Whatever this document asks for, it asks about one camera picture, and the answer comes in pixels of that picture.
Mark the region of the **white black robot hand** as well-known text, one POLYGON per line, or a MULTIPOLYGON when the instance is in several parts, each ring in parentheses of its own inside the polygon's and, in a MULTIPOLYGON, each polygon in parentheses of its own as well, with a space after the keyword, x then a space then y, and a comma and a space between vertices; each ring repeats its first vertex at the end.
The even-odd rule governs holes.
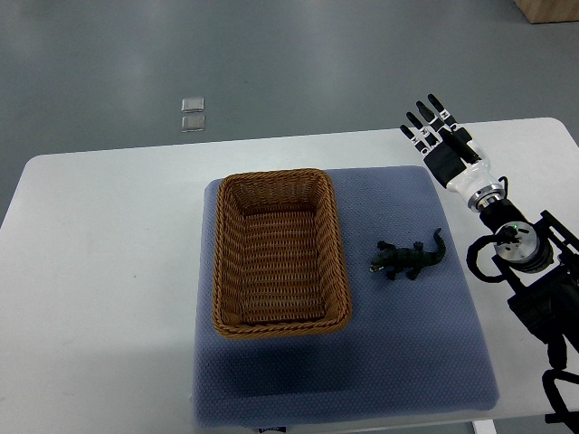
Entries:
POLYGON ((434 179, 474 212, 507 197, 507 183, 490 173, 490 161, 472 134, 433 94, 406 113, 403 135, 422 155, 434 179))

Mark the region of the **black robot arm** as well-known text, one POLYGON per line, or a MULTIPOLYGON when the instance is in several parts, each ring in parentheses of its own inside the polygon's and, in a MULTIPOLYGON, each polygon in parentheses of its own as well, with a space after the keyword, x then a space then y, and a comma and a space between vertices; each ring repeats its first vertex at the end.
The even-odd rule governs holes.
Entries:
POLYGON ((550 368, 542 384, 553 409, 546 422, 576 433, 578 412, 567 408, 557 384, 578 383, 578 375, 567 370, 567 347, 578 348, 578 238, 549 211, 529 222, 507 199, 479 214, 492 233, 469 246, 467 266, 483 282, 512 288, 510 310, 546 345, 550 368))

